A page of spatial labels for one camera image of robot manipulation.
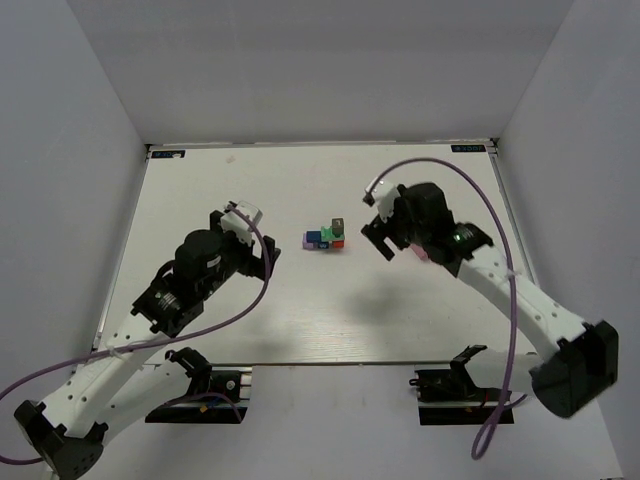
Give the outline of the pink plastic box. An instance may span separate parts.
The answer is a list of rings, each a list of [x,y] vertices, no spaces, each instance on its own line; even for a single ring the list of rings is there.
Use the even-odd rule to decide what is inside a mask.
[[[426,253],[426,251],[422,247],[416,244],[411,244],[410,249],[418,257],[420,261],[428,262],[430,260],[429,255]]]

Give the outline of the brown window wood block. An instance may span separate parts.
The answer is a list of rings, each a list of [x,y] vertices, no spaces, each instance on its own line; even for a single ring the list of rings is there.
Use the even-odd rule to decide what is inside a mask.
[[[331,221],[331,231],[336,237],[344,235],[344,219],[341,217],[333,218]]]

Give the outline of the large lilac wood block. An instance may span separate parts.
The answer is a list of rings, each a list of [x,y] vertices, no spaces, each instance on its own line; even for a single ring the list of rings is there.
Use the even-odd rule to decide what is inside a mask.
[[[302,247],[304,250],[315,250],[317,248],[316,242],[310,242],[307,239],[307,234],[304,233],[302,236]]]

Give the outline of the green hospital wood block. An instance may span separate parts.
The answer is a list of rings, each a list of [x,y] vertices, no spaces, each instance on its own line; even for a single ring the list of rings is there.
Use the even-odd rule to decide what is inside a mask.
[[[345,240],[345,235],[344,234],[340,234],[340,235],[335,234],[331,227],[322,227],[320,232],[321,232],[321,241],[322,242],[331,243],[331,242],[335,242],[335,241],[344,241]]]

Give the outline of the dark blue wood block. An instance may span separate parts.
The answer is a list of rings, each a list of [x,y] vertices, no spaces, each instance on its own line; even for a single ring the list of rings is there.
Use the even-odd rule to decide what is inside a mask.
[[[310,230],[305,234],[305,240],[307,243],[319,243],[322,242],[322,232],[319,230]]]

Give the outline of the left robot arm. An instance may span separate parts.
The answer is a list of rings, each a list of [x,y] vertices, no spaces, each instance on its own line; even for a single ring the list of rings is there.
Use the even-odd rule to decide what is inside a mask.
[[[244,201],[213,211],[208,228],[189,233],[157,271],[103,350],[78,360],[57,390],[17,407],[15,420],[58,478],[78,479],[95,465],[112,429],[102,414],[118,407],[116,394],[157,351],[186,339],[184,329],[234,274],[269,282],[280,251],[259,233],[262,216]]]

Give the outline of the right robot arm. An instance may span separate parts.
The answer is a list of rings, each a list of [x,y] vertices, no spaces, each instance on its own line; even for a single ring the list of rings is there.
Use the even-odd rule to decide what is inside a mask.
[[[437,185],[374,181],[364,201],[377,214],[361,232],[386,260],[393,258],[394,248],[420,247],[525,335],[535,357],[519,355],[505,365],[523,376],[524,393],[552,414],[571,418],[616,383],[617,330],[605,320],[588,322],[517,274],[485,232],[455,221]]]

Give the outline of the right blue table label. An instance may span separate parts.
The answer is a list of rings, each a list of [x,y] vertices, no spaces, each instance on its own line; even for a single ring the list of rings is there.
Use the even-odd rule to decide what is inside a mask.
[[[452,144],[453,153],[483,153],[486,152],[486,146],[482,144]]]

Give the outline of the blue table label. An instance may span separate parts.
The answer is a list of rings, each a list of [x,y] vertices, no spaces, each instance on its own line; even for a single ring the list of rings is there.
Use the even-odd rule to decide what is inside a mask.
[[[184,158],[185,150],[156,150],[151,152],[152,159]]]
[[[486,146],[482,144],[452,144],[453,153],[483,153],[486,152]]]

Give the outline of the left blue table label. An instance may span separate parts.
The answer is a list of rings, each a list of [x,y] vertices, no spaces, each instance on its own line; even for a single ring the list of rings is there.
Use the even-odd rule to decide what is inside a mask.
[[[152,159],[184,158],[185,150],[156,150],[151,152]]]

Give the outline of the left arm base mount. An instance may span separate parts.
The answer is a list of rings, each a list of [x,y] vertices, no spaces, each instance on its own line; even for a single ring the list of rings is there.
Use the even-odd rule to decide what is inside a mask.
[[[182,396],[152,410],[147,424],[237,425],[249,407],[250,367],[222,367],[210,363],[196,350],[185,347],[165,354],[165,364],[177,367],[186,380]]]

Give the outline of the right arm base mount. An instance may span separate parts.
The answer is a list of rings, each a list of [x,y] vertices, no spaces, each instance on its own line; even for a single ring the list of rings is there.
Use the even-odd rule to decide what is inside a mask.
[[[467,371],[471,360],[488,351],[484,345],[466,347],[445,366],[417,367],[409,379],[418,401],[421,426],[482,425],[497,406],[502,375],[481,387]]]

